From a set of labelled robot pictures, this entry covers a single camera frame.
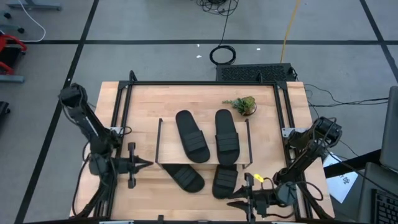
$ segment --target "white cable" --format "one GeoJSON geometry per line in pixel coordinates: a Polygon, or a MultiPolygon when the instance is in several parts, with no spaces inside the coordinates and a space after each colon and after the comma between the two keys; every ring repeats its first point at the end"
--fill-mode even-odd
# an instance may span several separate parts
{"type": "Polygon", "coordinates": [[[26,11],[23,3],[21,2],[21,0],[18,0],[18,1],[19,1],[19,4],[21,4],[22,9],[25,11],[26,15],[29,16],[29,18],[32,19],[32,21],[35,22],[40,28],[42,28],[42,30],[44,32],[43,36],[42,36],[42,38],[40,38],[40,40],[20,40],[20,41],[22,41],[22,42],[40,42],[40,41],[42,41],[44,39],[44,37],[45,37],[45,34],[46,34],[46,31],[45,31],[44,27],[42,27],[42,25],[40,25],[36,20],[34,20],[32,18],[32,16],[29,15],[29,13],[27,13],[27,11],[26,11]]]}

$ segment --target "small potted plant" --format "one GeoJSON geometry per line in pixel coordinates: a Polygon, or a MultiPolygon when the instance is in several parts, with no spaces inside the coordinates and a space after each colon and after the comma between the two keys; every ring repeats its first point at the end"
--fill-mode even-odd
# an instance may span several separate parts
{"type": "Polygon", "coordinates": [[[231,104],[232,108],[237,109],[243,116],[250,116],[254,114],[257,109],[257,104],[252,96],[238,98],[236,100],[224,100],[223,103],[231,104]]]}

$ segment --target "plant pot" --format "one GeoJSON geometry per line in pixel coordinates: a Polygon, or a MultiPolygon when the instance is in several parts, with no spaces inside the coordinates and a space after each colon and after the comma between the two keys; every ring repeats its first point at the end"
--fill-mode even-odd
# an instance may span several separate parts
{"type": "Polygon", "coordinates": [[[256,112],[256,110],[257,110],[257,104],[254,103],[254,109],[251,111],[251,113],[249,113],[249,114],[244,114],[243,116],[250,116],[250,115],[254,114],[254,112],[256,112]]]}

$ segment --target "yellow cable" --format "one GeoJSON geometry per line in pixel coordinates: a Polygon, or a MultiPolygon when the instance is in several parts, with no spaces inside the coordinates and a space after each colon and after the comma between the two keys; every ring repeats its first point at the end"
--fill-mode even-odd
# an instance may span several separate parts
{"type": "Polygon", "coordinates": [[[296,6],[294,6],[292,18],[290,19],[289,26],[287,27],[287,31],[286,31],[286,34],[285,34],[284,45],[282,47],[282,55],[280,56],[280,62],[279,63],[282,63],[282,61],[284,59],[287,36],[289,36],[290,28],[292,27],[292,24],[293,24],[293,21],[294,21],[294,17],[296,16],[297,8],[300,5],[300,1],[301,0],[296,0],[296,6]]]}

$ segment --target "black slide sandal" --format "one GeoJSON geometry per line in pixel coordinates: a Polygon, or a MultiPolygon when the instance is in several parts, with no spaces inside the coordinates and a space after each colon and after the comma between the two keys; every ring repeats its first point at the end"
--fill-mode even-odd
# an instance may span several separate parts
{"type": "Polygon", "coordinates": [[[195,193],[205,186],[205,180],[188,164],[163,164],[162,167],[186,192],[195,193]]]}
{"type": "Polygon", "coordinates": [[[236,165],[218,165],[213,181],[213,196],[218,199],[231,196],[234,193],[237,178],[236,165]]]}
{"type": "Polygon", "coordinates": [[[233,165],[239,158],[239,137],[231,112],[226,109],[216,113],[216,143],[218,162],[224,166],[233,165]]]}
{"type": "Polygon", "coordinates": [[[175,115],[175,122],[177,123],[182,146],[187,157],[196,163],[209,160],[210,151],[205,137],[202,131],[199,130],[191,112],[187,110],[178,112],[175,115]]]}

